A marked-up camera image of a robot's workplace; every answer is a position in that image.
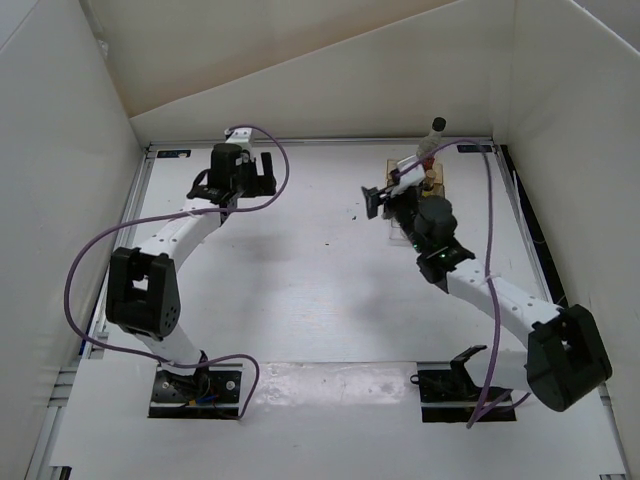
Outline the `yellow label bottle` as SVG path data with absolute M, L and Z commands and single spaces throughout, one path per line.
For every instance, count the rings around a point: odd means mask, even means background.
M 430 196 L 433 194 L 434 188 L 436 186 L 437 173 L 433 169 L 429 169 L 425 172 L 425 179 L 422 185 L 422 193 L 423 197 Z

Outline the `red label sauce bottle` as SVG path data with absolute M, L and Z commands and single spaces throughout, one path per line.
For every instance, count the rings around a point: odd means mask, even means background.
M 416 157 L 422 162 L 425 171 L 433 168 L 435 158 L 431 152 L 439 146 L 445 127 L 446 120 L 443 117 L 435 117 L 428 135 L 418 143 Z

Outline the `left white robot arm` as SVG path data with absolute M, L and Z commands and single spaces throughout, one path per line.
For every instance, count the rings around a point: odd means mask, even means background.
M 206 395 L 210 377 L 199 369 L 205 354 L 178 325 L 180 267 L 225 223 L 241 198 L 271 198 L 276 186 L 270 153 L 256 159 L 247 142 L 218 143 L 209 167 L 186 194 L 180 216 L 141 244 L 111 255 L 107 321 L 141 341 L 165 371 L 176 375 L 175 388 L 188 400 Z

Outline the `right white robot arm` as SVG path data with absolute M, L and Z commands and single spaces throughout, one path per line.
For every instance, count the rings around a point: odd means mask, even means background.
M 457 220 L 449 200 L 422 196 L 422 176 L 393 171 L 382 188 L 362 190 L 366 214 L 394 220 L 417 253 L 425 280 L 494 321 L 494 333 L 509 331 L 524 349 L 503 351 L 493 345 L 488 359 L 465 365 L 453 361 L 449 387 L 470 400 L 488 380 L 493 387 L 526 392 L 563 412 L 613 375 L 613 367 L 592 313 L 576 304 L 563 308 L 537 298 L 490 273 L 455 237 Z

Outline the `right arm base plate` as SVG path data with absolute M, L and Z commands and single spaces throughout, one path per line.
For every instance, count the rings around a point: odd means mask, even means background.
M 466 424 L 471 420 L 482 388 L 466 370 L 466 362 L 486 346 L 472 346 L 448 363 L 418 363 L 410 382 L 419 389 L 423 423 Z

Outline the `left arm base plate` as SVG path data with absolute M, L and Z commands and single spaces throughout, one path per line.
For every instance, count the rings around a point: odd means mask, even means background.
M 233 420 L 239 416 L 242 370 L 239 365 L 198 369 L 182 376 L 158 368 L 148 417 L 172 420 Z

